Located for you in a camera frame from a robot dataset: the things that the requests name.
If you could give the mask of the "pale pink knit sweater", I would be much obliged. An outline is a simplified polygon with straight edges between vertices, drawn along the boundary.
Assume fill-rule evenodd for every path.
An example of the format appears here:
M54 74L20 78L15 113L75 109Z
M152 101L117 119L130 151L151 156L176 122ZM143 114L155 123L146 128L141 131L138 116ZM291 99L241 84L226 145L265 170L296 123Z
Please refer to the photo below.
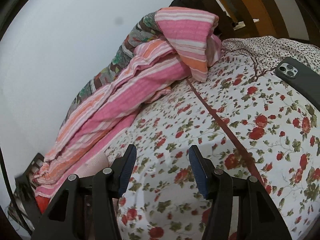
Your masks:
M79 167L75 171L75 174L77 174L79 178L89 177L106 167L109 167L108 157L104 153L99 153Z

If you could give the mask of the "white red floral bedsheet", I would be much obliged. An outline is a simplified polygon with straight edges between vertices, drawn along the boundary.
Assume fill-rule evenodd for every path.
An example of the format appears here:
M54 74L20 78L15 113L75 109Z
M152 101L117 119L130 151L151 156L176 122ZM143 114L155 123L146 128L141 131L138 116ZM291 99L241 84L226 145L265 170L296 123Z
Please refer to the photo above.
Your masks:
M319 110L242 51L224 56L206 83L183 81L146 107L107 148L137 147L118 203L123 239L201 239L210 202L199 193L189 147L230 176L258 176L293 239L319 216Z

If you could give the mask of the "red orange pillow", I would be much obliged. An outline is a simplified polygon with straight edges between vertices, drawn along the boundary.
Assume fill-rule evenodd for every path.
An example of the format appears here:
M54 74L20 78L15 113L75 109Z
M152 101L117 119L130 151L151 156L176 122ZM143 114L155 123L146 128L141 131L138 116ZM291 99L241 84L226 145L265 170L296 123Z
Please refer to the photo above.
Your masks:
M50 203L50 198L43 197L43 196L36 196L35 199L36 199L36 202L37 202L37 205L39 207L40 212L43 214Z

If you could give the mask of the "dark wooden headboard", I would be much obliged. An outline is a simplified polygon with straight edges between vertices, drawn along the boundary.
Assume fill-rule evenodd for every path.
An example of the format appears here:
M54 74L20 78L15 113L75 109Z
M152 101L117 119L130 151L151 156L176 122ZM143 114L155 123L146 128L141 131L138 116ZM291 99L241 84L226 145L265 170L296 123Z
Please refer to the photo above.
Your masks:
M33 175L43 164L44 156L37 153L27 169L15 177L16 189L13 193L18 211L21 213L28 228L34 231L38 225L42 213L36 202L36 185L32 182Z

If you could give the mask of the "pink orange striped blanket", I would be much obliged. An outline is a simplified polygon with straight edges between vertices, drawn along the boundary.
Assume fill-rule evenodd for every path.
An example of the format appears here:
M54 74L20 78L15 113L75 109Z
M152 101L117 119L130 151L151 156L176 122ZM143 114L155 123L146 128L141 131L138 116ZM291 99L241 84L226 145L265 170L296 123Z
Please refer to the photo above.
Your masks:
M32 177L36 195L51 198L79 168L84 155L99 152L131 126L143 104L170 93L174 82L189 76L199 82L207 80L209 67L221 56L221 41L214 34L219 17L184 7L155 13L162 35L137 46L129 65L62 123L54 147Z

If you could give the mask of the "small-print floral pillow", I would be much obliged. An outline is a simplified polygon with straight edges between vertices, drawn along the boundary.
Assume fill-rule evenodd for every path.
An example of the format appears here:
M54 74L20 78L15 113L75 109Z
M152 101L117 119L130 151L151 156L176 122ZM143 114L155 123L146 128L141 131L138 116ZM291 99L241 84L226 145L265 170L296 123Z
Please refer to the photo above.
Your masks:
M274 70L277 64L291 57L319 74L319 48L287 38L263 36L255 38L229 38L222 42L225 52L243 53L253 61L256 77Z

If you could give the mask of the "black smartphone with case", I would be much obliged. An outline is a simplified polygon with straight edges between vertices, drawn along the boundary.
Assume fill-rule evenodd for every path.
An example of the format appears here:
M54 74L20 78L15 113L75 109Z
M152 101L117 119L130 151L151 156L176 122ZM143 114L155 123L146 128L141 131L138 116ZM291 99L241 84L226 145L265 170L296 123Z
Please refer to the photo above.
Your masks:
M275 68L275 74L319 109L319 75L301 62L286 57Z

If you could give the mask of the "dark floral patchwork quilt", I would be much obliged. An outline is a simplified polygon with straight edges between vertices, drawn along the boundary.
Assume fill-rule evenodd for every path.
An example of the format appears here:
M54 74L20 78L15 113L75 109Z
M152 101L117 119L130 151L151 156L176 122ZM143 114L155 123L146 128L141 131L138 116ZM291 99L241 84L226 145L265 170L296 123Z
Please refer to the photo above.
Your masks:
M120 72L129 65L129 62L134 57L134 50L137 46L154 40L162 35L162 31L156 23L155 16L156 13L151 12L142 17L142 19L134 26L120 45L110 64L89 80L76 95L62 122L63 124L66 123L71 114L81 105L81 103L94 94L97 89L111 83Z

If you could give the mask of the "dark wooden footboard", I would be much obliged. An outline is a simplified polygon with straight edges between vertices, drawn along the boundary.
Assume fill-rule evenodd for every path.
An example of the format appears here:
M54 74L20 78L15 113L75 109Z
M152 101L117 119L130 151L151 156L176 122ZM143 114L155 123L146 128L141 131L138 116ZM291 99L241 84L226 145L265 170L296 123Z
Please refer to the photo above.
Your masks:
M173 0L172 7L211 12L219 17L220 38L289 38L275 0Z

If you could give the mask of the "brown wooden cabinet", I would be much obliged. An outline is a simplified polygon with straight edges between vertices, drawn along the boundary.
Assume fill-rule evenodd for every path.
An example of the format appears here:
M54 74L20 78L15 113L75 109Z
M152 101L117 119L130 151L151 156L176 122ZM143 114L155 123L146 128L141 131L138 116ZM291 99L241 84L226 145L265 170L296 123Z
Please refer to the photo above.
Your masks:
M239 38L276 36L263 0L216 0Z

